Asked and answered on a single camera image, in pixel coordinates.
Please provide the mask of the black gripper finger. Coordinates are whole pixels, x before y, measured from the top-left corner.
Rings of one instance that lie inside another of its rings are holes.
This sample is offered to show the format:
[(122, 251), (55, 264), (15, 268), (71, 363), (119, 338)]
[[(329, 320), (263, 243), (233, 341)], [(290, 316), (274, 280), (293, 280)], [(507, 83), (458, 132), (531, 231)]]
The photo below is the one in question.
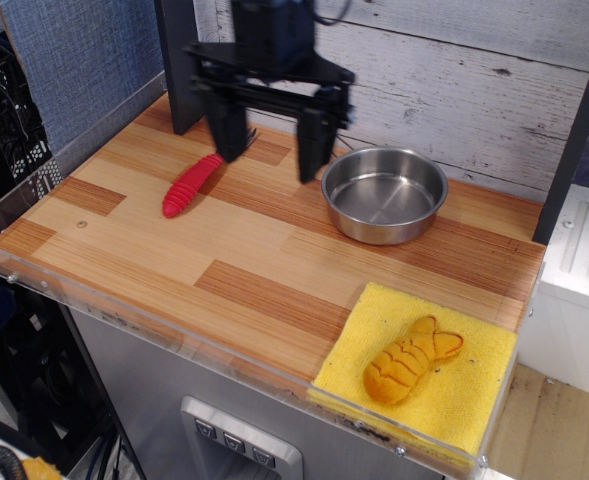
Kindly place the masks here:
[(212, 91), (204, 93), (204, 105), (217, 153), (225, 162), (234, 162), (247, 148), (246, 108)]
[(303, 110), (298, 118), (299, 179), (308, 183), (330, 161), (337, 133), (337, 121), (320, 110)]

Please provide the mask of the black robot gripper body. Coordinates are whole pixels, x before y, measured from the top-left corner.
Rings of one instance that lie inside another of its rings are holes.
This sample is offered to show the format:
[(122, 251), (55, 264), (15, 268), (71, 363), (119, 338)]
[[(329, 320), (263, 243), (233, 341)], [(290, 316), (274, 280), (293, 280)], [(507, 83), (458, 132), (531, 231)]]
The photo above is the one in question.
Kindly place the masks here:
[(291, 81), (315, 84), (320, 91), (336, 88), (332, 108), (339, 126), (345, 128), (352, 113), (349, 86), (355, 75), (317, 54), (315, 26), (338, 23), (350, 5), (346, 2), (337, 18), (326, 19), (317, 14), (312, 1), (233, 1), (234, 41), (193, 42), (185, 51), (203, 64), (217, 65), (266, 84)]

